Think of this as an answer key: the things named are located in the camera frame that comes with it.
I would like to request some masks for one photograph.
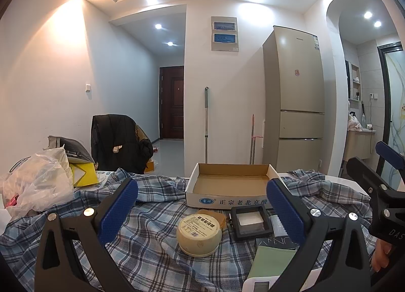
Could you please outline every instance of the human hand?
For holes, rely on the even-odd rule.
[[[386,268],[388,266],[390,259],[387,257],[387,254],[391,249],[392,245],[390,243],[377,239],[373,258],[371,259],[371,266],[375,272],[379,272],[381,268]]]

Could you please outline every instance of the bottle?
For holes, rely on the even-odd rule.
[[[367,127],[366,116],[364,115],[364,113],[362,113],[362,115],[361,115],[361,126],[363,126],[363,128]]]

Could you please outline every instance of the round container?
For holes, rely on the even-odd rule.
[[[183,218],[177,226],[177,241],[185,254],[196,258],[211,255],[222,238],[222,229],[214,217],[196,213]]]

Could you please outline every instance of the brown front door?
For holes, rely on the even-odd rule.
[[[183,139],[184,66],[160,69],[160,138]]]

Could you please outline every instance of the white wall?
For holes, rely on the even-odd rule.
[[[347,75],[339,35],[340,12],[328,12],[333,0],[318,0],[306,13],[308,32],[319,38],[325,80],[325,136],[321,171],[337,176],[343,157],[347,129]],[[382,0],[405,40],[405,21],[393,0]]]
[[[358,67],[359,61],[356,45],[342,38],[342,46],[343,46],[343,53],[345,54],[345,60],[349,61],[350,63],[353,63],[353,65]]]
[[[364,114],[366,123],[372,124],[375,130],[372,154],[365,162],[374,170],[377,169],[379,155],[375,144],[382,141],[384,131],[384,83],[382,80],[381,62],[377,51],[376,40],[357,45],[360,61],[361,84],[363,92]],[[377,99],[370,99],[370,93],[378,94]]]
[[[384,36],[384,37],[376,39],[377,46],[396,43],[396,42],[400,42],[400,41],[401,40],[400,40],[398,34],[391,34],[391,35]]]
[[[85,0],[11,2],[0,20],[0,173],[46,147],[48,135],[90,151],[96,114],[126,114],[159,137],[158,66],[108,20]]]
[[[159,67],[184,66],[184,54],[177,56],[159,56],[157,58]]]
[[[236,17],[239,52],[211,51],[211,16]],[[262,45],[273,25],[305,31],[303,16],[275,7],[235,1],[187,2],[184,59],[185,174],[205,160],[204,89],[209,87],[208,161],[248,163],[251,117],[262,135],[265,75]],[[258,141],[255,162],[261,163]]]

